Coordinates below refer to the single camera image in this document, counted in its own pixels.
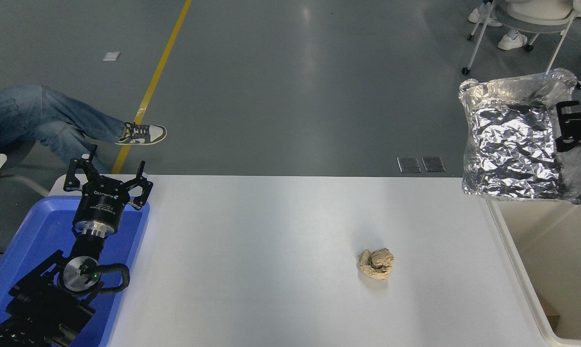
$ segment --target sneaker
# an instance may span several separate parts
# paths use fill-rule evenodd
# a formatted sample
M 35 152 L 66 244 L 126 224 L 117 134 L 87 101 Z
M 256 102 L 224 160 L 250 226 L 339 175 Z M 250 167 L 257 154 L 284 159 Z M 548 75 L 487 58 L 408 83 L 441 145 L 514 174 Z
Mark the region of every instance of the sneaker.
M 509 49 L 524 47 L 526 42 L 528 42 L 528 37 L 520 33 L 513 39 L 509 35 L 504 35 L 502 40 L 498 42 L 498 48 L 508 51 Z
M 490 27 L 501 27 L 502 23 L 498 22 L 495 18 L 490 18 L 487 20 L 487 25 Z M 473 9 L 471 14 L 468 16 L 468 21 L 471 23 L 477 23 L 481 19 L 481 13 L 479 13 L 479 9 Z
M 153 145 L 167 137 L 167 128 L 161 125 L 141 125 L 125 123 L 125 137 L 115 142 L 115 145 Z

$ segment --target crumpled paper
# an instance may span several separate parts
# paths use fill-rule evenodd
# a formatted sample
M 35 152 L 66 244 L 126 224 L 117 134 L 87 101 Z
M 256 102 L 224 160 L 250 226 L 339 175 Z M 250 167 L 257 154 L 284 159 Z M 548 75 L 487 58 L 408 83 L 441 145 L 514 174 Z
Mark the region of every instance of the crumpled paper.
M 373 279 L 388 279 L 394 269 L 394 255 L 387 248 L 373 253 L 365 250 L 359 255 L 359 269 Z

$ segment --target foil-lined bin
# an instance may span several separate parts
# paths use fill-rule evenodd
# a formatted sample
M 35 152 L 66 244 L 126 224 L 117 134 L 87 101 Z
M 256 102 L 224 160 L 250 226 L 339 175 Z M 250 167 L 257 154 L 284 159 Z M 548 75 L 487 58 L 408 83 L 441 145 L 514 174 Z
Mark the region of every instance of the foil-lined bin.
M 468 121 L 462 188 L 498 200 L 581 204 L 581 148 L 557 152 L 556 103 L 572 99 L 573 73 L 556 68 L 510 79 L 462 82 Z

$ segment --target robotic arm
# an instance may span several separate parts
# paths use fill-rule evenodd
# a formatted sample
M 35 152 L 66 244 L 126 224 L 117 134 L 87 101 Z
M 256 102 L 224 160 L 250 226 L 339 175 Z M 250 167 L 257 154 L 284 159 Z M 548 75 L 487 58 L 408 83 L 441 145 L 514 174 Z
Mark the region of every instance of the robotic arm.
M 136 177 L 125 183 L 100 176 L 92 165 L 95 151 L 96 147 L 87 158 L 72 160 L 64 182 L 65 191 L 83 193 L 72 222 L 76 240 L 70 255 L 63 257 L 61 250 L 55 251 L 10 289 L 13 300 L 6 307 L 10 318 L 0 324 L 1 347 L 51 343 L 68 347 L 96 313 L 90 302 L 99 294 L 121 292 L 130 283 L 125 264 L 101 265 L 99 258 L 106 239 L 118 230 L 124 207 L 141 209 L 153 183 L 143 174 L 145 162 Z M 86 174 L 86 184 L 76 178 L 77 169 Z M 134 187 L 142 188 L 141 195 L 129 195 Z M 101 277 L 109 272 L 121 273 L 119 286 L 104 287 Z

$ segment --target white shoe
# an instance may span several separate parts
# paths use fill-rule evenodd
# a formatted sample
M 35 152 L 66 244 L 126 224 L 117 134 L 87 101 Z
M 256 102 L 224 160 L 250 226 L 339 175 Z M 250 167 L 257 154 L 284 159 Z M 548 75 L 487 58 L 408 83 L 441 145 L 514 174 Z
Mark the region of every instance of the white shoe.
M 478 9 L 473 9 L 471 14 L 468 16 L 468 21 L 471 23 L 477 23 L 481 19 L 481 13 L 479 13 Z M 498 22 L 494 18 L 490 18 L 487 20 L 487 25 L 490 27 L 500 27 L 502 26 L 501 22 Z
M 509 35 L 504 35 L 502 40 L 498 42 L 498 48 L 508 51 L 509 49 L 524 47 L 526 42 L 528 42 L 528 37 L 526 37 L 526 35 L 518 33 L 513 39 L 510 38 Z

